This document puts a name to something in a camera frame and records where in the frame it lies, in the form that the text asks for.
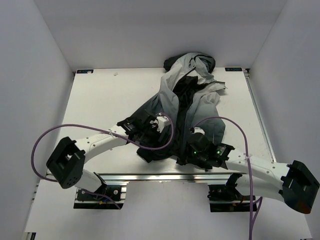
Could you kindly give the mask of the dark navy and grey jacket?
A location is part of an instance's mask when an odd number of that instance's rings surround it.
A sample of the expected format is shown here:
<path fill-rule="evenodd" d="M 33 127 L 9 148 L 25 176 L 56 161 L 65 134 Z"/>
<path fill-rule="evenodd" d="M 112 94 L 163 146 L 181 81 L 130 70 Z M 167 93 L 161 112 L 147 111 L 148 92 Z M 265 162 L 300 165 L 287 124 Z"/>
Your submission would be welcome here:
<path fill-rule="evenodd" d="M 215 59 L 201 52 L 185 53 L 164 61 L 166 73 L 160 79 L 158 93 L 132 114 L 137 117 L 144 111 L 155 115 L 165 113 L 174 124 L 173 140 L 168 147 L 157 150 L 170 138 L 170 129 L 165 130 L 161 140 L 141 141 L 141 145 L 154 148 L 136 151 L 147 163 L 176 157 L 179 165 L 187 164 L 194 156 L 187 142 L 195 126 L 215 145 L 222 142 L 226 125 L 218 118 L 217 104 L 219 91 L 226 85 L 215 80 L 212 74 L 215 66 Z"/>

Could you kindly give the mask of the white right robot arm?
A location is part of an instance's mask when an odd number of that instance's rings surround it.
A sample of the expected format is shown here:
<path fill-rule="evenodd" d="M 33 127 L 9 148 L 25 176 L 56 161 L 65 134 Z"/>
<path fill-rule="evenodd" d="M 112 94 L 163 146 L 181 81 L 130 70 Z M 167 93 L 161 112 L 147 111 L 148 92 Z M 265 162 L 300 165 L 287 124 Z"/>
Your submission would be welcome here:
<path fill-rule="evenodd" d="M 204 170 L 223 168 L 233 172 L 223 187 L 209 187 L 210 201 L 242 201 L 253 194 L 310 214 L 320 189 L 320 183 L 300 161 L 287 164 L 247 157 L 231 145 L 214 144 L 200 132 L 191 135 L 177 162 Z"/>

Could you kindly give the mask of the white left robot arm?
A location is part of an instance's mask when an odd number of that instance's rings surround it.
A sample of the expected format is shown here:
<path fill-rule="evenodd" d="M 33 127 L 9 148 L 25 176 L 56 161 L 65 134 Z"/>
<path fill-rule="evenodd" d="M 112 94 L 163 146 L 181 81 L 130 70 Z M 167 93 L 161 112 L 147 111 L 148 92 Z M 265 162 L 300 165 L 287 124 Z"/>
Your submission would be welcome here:
<path fill-rule="evenodd" d="M 108 130 L 82 139 L 62 138 L 46 166 L 62 189 L 77 187 L 99 200 L 105 196 L 107 184 L 95 172 L 84 168 L 94 157 L 131 143 L 144 150 L 158 151 L 168 147 L 174 136 L 174 124 L 164 113 L 154 115 L 144 111 L 128 117 Z"/>

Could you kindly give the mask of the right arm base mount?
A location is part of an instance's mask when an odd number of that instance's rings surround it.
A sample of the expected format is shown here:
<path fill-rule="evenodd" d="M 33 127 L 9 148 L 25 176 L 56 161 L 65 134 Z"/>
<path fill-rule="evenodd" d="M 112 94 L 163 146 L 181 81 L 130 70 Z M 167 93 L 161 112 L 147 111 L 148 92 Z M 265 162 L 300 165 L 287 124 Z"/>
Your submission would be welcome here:
<path fill-rule="evenodd" d="M 250 196 L 236 190 L 236 181 L 242 177 L 232 173 L 225 184 L 208 185 L 209 206 L 211 213 L 243 213 L 250 211 Z"/>

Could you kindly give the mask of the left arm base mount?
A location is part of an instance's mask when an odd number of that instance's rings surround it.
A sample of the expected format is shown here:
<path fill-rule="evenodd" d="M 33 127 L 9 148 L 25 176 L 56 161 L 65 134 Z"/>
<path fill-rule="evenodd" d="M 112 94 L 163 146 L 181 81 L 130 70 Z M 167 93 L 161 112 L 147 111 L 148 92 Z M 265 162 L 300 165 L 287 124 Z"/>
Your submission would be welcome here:
<path fill-rule="evenodd" d="M 128 182 L 107 181 L 106 189 L 96 194 L 76 188 L 74 209 L 82 210 L 120 210 L 126 199 Z"/>

